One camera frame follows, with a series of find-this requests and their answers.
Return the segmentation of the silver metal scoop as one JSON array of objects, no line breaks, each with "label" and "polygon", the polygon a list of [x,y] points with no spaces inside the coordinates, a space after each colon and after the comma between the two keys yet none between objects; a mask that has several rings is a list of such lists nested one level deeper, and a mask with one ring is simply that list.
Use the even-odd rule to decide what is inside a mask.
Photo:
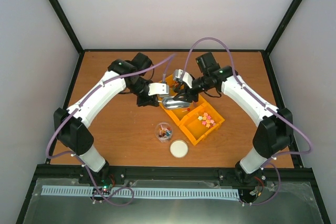
[{"label": "silver metal scoop", "polygon": [[167,110],[187,109],[191,105],[189,102],[174,100],[173,97],[163,98],[161,104]]}]

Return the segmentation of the orange three-compartment bin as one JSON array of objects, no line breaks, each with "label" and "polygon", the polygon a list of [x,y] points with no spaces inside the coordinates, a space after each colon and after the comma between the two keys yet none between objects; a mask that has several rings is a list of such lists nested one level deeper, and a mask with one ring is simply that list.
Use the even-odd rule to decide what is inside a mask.
[{"label": "orange three-compartment bin", "polygon": [[[160,105],[160,107],[194,146],[206,139],[212,132],[218,130],[225,121],[201,95],[198,96],[198,102],[193,102],[187,109],[167,110],[163,105]],[[204,112],[207,112],[215,120],[216,125],[214,127],[208,129],[197,119],[197,116]]]}]

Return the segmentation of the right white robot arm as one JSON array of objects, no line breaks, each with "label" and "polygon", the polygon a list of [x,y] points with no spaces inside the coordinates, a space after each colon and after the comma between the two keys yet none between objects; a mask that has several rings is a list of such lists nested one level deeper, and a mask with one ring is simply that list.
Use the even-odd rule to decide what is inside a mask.
[{"label": "right white robot arm", "polygon": [[212,53],[196,59],[202,73],[193,78],[182,69],[176,69],[173,80],[178,83],[174,89],[175,101],[196,102],[198,95],[215,89],[219,95],[226,95],[243,109],[257,127],[253,147],[235,166],[235,176],[240,184],[249,178],[271,157],[293,142],[292,113],[268,103],[243,81],[233,66],[220,67]]}]

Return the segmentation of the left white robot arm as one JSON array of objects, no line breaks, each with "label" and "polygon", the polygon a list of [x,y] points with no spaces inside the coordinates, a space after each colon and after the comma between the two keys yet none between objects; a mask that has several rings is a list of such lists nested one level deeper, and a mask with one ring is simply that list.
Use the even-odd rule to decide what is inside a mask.
[{"label": "left white robot arm", "polygon": [[152,80],[143,77],[151,67],[152,60],[140,52],[132,60],[117,59],[83,98],[67,109],[58,108],[54,112],[57,140],[80,158],[97,183],[108,180],[109,163],[95,148],[89,127],[109,101],[125,89],[136,95],[137,106],[158,107],[157,96],[149,95]]}]

